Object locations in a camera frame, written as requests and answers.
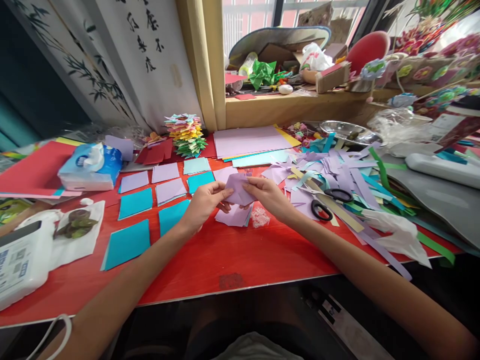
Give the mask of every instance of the table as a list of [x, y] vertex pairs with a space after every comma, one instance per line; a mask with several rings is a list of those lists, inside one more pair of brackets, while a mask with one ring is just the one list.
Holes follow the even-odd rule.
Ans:
[[[231, 166], [231, 162], [209, 159], [212, 170]], [[178, 163], [180, 174], [183, 162]], [[259, 176], [266, 167], [253, 169], [253, 175]], [[186, 188], [187, 175], [181, 176]], [[132, 190], [128, 194], [147, 187]], [[79, 201], [64, 204], [64, 211], [80, 207]], [[179, 198], [163, 206], [117, 221], [120, 204], [105, 209], [100, 234], [92, 255], [61, 266], [48, 275], [46, 283], [32, 294], [0, 312], [0, 328], [43, 322], [65, 313], [75, 315], [90, 299], [117, 276], [128, 263], [109, 271], [100, 271], [107, 244], [112, 232], [127, 228], [148, 219], [150, 223], [150, 241], [153, 244], [160, 237], [159, 210], [183, 201]], [[157, 203], [153, 191], [153, 203]], [[254, 207], [261, 207], [256, 202]], [[141, 298], [139, 305], [153, 305], [204, 295], [249, 289], [271, 284], [294, 282], [311, 278], [339, 274], [339, 270], [315, 246], [295, 231], [278, 222], [272, 215], [270, 223], [254, 228], [250, 221], [248, 227], [230, 227], [217, 222], [216, 210], [197, 233], [171, 260], [153, 284]], [[384, 259], [370, 246], [362, 246], [347, 228], [323, 223], [326, 228], [343, 237], [346, 241], [365, 250], [384, 264]], [[440, 245], [454, 253], [460, 250], [448, 241], [432, 232], [420, 228], [420, 231]], [[425, 248], [429, 257], [438, 253]], [[408, 262], [404, 255], [394, 254], [401, 262]]]

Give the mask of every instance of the metal bowl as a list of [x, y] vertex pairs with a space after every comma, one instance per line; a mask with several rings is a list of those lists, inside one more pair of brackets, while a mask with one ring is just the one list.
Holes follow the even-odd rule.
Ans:
[[[374, 142], [385, 145], [384, 140], [377, 132], [349, 122], [334, 120], [323, 121], [318, 124], [317, 130], [324, 137], [327, 137], [330, 133], [335, 133], [335, 138], [345, 140], [345, 145], [347, 146], [361, 145], [365, 147]], [[356, 137], [349, 139], [348, 137], [350, 135], [356, 135]]]

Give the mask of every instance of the origami stack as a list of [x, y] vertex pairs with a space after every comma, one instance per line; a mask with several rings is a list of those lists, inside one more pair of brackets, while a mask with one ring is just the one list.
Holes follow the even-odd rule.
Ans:
[[185, 159], [198, 158], [207, 142], [202, 138], [202, 127], [197, 115], [182, 114], [166, 117], [165, 125], [173, 138], [175, 152]]

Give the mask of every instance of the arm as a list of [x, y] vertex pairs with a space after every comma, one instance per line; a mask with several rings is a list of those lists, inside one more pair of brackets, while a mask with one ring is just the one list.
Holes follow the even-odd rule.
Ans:
[[319, 248], [369, 299], [433, 359], [472, 359], [477, 340], [456, 318], [395, 271], [295, 209], [274, 182], [249, 177], [245, 189]]
[[[202, 227], [215, 207], [230, 211], [232, 189], [223, 182], [199, 187], [185, 215], [165, 236], [134, 259], [97, 296], [82, 308], [72, 321], [72, 332], [57, 359], [98, 359], [122, 327], [144, 292], [181, 247]], [[40, 354], [47, 359], [64, 338], [62, 330]]]

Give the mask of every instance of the window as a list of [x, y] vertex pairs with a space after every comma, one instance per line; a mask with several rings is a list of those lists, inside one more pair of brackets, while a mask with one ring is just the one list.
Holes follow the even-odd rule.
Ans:
[[[223, 50], [228, 56], [238, 40], [258, 29], [274, 26], [295, 28], [300, 14], [326, 3], [325, 0], [223, 0]], [[332, 20], [352, 20], [347, 44], [350, 44], [368, 3], [369, 0], [332, 1]], [[279, 5], [281, 20], [274, 23], [274, 12]]]

